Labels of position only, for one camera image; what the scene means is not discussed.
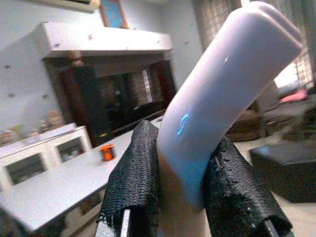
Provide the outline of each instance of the picture frame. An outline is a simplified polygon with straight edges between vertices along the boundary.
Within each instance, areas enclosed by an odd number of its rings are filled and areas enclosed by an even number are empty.
[[[105,27],[128,29],[126,17],[119,0],[101,0],[100,11]]]

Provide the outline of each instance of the orange object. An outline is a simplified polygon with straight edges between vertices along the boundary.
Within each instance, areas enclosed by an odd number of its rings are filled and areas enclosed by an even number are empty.
[[[100,147],[100,151],[102,152],[104,161],[109,161],[114,158],[113,147],[114,147],[113,144],[108,144],[108,145]]]

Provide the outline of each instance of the black fabric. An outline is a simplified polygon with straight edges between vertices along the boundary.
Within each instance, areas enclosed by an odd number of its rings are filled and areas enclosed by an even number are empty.
[[[211,155],[204,188],[212,237],[257,236],[266,219],[281,237],[290,231],[291,223],[270,191],[226,137]]]
[[[141,121],[131,143],[112,171],[100,210],[99,221],[120,229],[125,209],[132,210],[133,236],[156,237],[158,227],[158,129]]]

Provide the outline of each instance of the floor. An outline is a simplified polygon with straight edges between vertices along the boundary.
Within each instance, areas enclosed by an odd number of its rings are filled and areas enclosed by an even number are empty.
[[[258,139],[249,142],[237,142],[235,143],[239,152],[245,157],[245,159],[251,163],[249,150],[255,147],[262,146],[267,143],[276,143],[281,141],[281,136],[276,133],[265,139]],[[293,233],[296,237],[316,237],[316,203],[290,203],[280,196],[274,194],[277,202],[284,211],[285,215],[291,221],[293,225]],[[94,236],[96,224],[89,226],[89,233]],[[78,237],[87,236],[83,233],[78,233]]]

